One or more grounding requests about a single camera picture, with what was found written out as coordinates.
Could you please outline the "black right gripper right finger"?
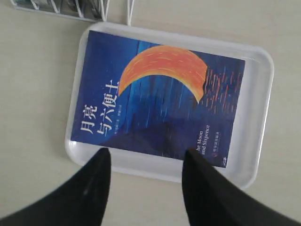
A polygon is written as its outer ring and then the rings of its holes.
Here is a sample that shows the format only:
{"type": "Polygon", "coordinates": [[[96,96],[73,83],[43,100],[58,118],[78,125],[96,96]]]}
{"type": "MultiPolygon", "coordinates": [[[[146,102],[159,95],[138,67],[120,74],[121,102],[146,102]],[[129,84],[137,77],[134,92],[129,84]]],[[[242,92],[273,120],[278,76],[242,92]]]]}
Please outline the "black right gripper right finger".
{"type": "Polygon", "coordinates": [[[240,190],[195,149],[184,156],[182,193],[191,226],[300,225],[240,190]]]}

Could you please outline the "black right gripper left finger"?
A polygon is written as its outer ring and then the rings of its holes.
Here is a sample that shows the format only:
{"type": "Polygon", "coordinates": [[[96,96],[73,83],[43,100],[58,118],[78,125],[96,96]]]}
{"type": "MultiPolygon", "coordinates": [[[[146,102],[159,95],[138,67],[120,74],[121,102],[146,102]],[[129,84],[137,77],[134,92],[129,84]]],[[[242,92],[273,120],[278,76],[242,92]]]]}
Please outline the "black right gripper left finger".
{"type": "Polygon", "coordinates": [[[108,202],[111,155],[96,154],[68,181],[37,202],[1,218],[2,226],[99,226],[108,202]]]}

